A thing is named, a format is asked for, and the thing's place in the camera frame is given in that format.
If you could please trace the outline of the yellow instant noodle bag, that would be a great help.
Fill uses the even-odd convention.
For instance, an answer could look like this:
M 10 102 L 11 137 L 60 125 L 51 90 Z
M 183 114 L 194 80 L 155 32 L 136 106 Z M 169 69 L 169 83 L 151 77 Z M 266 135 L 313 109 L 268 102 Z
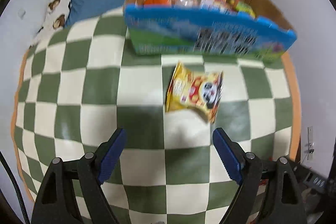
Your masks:
M 199 8 L 204 10 L 226 12 L 228 10 L 227 0 L 200 0 Z

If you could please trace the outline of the green white checkered blanket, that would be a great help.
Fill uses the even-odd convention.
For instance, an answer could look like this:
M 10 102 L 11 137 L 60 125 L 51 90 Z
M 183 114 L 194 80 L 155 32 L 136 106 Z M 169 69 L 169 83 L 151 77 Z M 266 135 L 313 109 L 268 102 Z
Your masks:
M 178 61 L 224 73 L 215 124 L 194 110 L 165 112 Z M 211 56 L 138 56 L 115 9 L 30 48 L 12 135 L 30 199 L 55 157 L 81 158 L 117 128 L 127 142 L 102 190 L 121 223 L 218 223 L 237 185 L 212 143 L 221 127 L 262 159 L 294 157 L 301 102 L 288 55 L 273 64 Z

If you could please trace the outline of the yellow panda snack bag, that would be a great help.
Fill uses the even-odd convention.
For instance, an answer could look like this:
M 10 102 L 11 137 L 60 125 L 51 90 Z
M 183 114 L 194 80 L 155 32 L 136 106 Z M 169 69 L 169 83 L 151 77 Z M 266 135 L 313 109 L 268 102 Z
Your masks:
M 222 96 L 224 72 L 192 71 L 178 62 L 167 88 L 165 111 L 198 111 L 214 123 Z

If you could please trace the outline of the green candy bag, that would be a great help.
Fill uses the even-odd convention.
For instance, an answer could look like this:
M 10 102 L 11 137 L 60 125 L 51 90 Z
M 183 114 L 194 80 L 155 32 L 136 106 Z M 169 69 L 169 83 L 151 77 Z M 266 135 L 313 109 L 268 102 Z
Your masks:
M 256 14 L 250 5 L 247 5 L 243 1 L 239 0 L 229 0 L 228 1 L 230 8 L 235 12 L 243 12 L 251 16 L 252 18 L 256 17 Z

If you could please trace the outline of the bear pattern quilt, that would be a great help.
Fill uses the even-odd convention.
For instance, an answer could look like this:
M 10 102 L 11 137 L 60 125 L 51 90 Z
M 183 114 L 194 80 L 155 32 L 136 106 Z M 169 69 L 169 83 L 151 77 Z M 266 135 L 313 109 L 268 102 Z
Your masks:
M 64 28 L 70 14 L 71 0 L 50 0 L 47 5 L 45 21 L 33 39 L 32 46 Z

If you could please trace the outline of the cardboard box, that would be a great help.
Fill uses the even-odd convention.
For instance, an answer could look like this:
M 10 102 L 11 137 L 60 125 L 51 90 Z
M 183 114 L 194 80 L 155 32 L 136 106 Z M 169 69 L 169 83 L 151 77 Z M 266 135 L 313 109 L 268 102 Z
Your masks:
M 297 40 L 293 27 L 271 0 L 239 0 L 256 17 L 198 7 L 144 5 L 125 0 L 124 16 L 136 53 L 246 56 L 275 60 Z

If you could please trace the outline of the wall outlet with plug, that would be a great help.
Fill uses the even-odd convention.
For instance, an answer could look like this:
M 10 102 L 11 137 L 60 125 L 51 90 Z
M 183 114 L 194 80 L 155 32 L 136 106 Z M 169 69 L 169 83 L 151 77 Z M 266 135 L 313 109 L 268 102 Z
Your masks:
M 313 139 L 313 126 L 307 128 L 307 160 L 313 160 L 314 155 L 314 139 Z

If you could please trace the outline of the wall socket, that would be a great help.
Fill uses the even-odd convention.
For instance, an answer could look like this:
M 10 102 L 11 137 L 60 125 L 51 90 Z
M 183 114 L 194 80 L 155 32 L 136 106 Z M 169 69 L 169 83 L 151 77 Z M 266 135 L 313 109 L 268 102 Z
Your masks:
M 25 9 L 19 9 L 18 10 L 18 16 L 19 16 L 20 19 L 23 19 L 25 14 L 26 14 Z

